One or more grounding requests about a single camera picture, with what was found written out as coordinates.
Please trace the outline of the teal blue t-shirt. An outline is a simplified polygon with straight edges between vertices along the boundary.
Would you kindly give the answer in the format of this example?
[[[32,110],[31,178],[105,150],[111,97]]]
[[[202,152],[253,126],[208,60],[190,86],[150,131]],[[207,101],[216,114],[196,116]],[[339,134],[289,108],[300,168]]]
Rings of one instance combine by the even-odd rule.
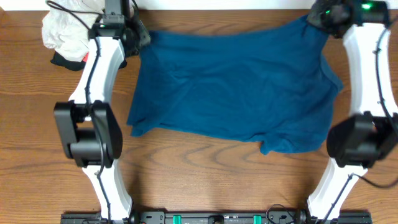
[[[343,83],[322,54],[328,35],[306,17],[235,35],[150,36],[127,119],[134,137],[172,129],[259,142],[263,154],[326,139]]]

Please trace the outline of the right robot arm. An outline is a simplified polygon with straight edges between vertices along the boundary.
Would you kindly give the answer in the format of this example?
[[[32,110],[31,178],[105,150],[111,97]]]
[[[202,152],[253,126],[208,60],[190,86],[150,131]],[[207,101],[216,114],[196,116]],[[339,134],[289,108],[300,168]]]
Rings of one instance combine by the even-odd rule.
[[[351,83],[346,120],[327,136],[327,167],[305,210],[294,223],[371,223],[368,212],[344,212],[341,206],[357,181],[397,145],[397,104],[389,70],[389,37],[394,19],[387,2],[316,0],[309,24],[341,39]]]

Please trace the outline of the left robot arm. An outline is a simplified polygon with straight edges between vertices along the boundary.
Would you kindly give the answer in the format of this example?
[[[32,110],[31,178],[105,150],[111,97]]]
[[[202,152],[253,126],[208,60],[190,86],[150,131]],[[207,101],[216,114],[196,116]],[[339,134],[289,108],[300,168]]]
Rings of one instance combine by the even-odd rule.
[[[65,213],[61,223],[139,223],[119,168],[123,134],[110,101],[119,68],[139,55],[151,37],[135,1],[106,1],[87,28],[89,53],[82,76],[67,102],[53,113],[67,158],[90,179],[100,202],[97,213]]]

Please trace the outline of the red-orange garment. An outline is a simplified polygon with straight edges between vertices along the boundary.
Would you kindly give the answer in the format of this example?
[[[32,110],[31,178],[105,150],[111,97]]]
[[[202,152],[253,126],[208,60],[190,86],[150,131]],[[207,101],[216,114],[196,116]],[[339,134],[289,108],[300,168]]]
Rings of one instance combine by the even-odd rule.
[[[85,55],[85,57],[83,58],[83,62],[87,62],[87,60],[88,60],[88,56],[89,56],[89,53],[87,53],[86,55]]]

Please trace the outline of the beige crumpled garment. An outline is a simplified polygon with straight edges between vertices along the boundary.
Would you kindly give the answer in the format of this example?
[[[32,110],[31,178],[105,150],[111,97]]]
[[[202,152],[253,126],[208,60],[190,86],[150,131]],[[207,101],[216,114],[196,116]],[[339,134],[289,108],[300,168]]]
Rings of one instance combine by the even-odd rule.
[[[42,39],[46,48],[54,49],[63,58],[80,62],[88,53],[88,29],[95,23],[97,13],[102,13],[104,0],[55,0],[75,16],[50,8],[43,18]]]

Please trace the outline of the black garment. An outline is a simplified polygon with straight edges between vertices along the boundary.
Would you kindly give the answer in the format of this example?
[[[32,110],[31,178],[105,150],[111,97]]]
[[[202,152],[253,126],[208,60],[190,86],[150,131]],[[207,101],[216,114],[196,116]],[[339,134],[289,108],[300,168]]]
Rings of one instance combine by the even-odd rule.
[[[67,60],[65,57],[61,56],[57,52],[54,53],[53,58],[50,60],[50,62],[54,65],[57,65],[60,67],[65,67],[66,69],[75,71],[75,72],[83,70],[86,65],[86,62],[83,62],[83,61],[75,62],[75,61]]]

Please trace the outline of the black mounting rail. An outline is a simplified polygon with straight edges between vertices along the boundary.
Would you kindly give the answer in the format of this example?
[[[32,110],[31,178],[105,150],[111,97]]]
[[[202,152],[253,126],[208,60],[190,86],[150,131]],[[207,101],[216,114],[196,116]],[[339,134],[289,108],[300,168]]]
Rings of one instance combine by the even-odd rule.
[[[337,223],[337,224],[372,224],[368,212],[342,212],[333,220],[309,218],[305,211],[286,212],[271,210],[266,213],[165,213],[142,212],[117,223],[134,224],[290,224],[290,223]]]

